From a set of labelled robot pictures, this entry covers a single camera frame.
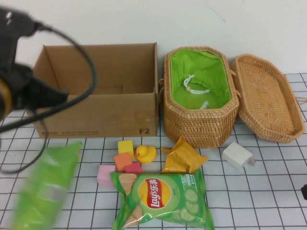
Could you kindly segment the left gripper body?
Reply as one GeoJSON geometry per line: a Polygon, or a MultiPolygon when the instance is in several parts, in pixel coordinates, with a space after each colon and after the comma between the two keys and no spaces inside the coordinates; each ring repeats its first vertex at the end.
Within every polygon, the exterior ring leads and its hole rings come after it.
{"type": "Polygon", "coordinates": [[[33,71],[30,67],[13,64],[11,68],[0,67],[0,119],[11,111],[22,109],[22,95],[30,83],[33,71]]]}

